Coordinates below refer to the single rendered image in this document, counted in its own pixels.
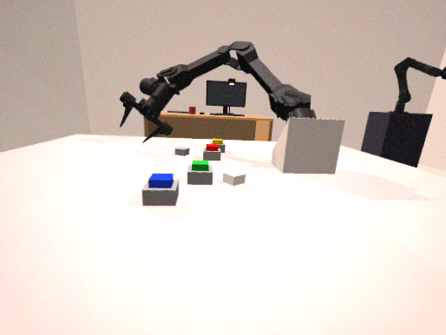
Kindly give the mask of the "yellow button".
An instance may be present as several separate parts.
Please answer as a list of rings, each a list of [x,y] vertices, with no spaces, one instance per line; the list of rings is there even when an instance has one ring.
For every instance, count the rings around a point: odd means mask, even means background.
[[[223,142],[222,139],[213,139],[213,142],[210,142],[210,144],[218,144],[218,148],[220,148],[221,153],[225,153],[226,144]]]

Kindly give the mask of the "red button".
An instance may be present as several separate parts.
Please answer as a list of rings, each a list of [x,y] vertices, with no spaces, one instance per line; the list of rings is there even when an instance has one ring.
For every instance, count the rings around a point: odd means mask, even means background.
[[[207,148],[203,148],[203,161],[220,161],[221,151],[218,144],[207,144]]]

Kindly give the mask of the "green button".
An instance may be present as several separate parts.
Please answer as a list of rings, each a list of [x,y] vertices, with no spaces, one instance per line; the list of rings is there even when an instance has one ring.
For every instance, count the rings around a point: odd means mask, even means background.
[[[213,185],[213,167],[208,161],[193,160],[187,170],[188,185]]]

